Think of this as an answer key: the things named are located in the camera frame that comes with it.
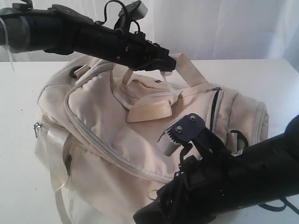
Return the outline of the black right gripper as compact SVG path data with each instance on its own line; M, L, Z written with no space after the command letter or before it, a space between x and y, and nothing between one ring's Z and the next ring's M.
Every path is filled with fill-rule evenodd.
M179 141L179 171L139 209L136 224L206 224L234 209L228 176L230 152L221 140Z

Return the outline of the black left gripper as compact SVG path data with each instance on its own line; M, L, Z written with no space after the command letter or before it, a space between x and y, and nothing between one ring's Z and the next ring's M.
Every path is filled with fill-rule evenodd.
M122 35L103 26L84 26L77 33L77 52L124 65L132 70L173 71L176 60L169 50L143 35Z

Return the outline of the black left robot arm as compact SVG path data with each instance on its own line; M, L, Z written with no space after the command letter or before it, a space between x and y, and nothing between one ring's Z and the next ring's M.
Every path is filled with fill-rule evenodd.
M114 28L107 28L104 21L94 21L67 6L54 4L40 10L24 0L1 9L0 44L14 54L79 52L132 70L173 71L176 61L168 49L147 40L141 30L130 32L131 24L147 11L139 0L122 5Z

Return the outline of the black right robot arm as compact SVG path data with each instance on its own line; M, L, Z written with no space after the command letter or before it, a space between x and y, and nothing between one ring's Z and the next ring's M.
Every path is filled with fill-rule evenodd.
M230 152L197 114L165 130L182 147L179 171L156 199L133 216L137 224L207 224L220 214L251 206L299 210L287 198L299 192L299 119L284 133ZM280 200L283 207L269 206Z

